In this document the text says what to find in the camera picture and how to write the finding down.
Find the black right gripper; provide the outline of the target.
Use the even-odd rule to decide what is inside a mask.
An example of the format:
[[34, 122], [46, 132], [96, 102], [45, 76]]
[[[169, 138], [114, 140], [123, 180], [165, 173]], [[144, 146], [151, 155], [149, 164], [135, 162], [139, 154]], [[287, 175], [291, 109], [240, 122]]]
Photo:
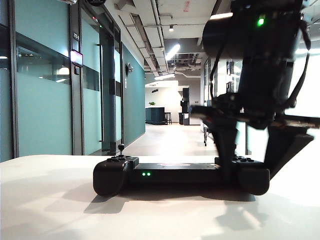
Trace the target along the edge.
[[211, 106], [191, 105], [189, 115], [209, 124], [218, 151], [219, 165], [224, 180], [232, 175], [232, 159], [238, 130], [237, 121], [255, 129], [268, 126], [268, 142], [264, 164], [272, 179], [280, 169], [307, 146], [314, 137], [308, 128], [319, 129], [318, 117], [285, 114], [285, 107], [262, 97], [225, 93], [215, 97]]

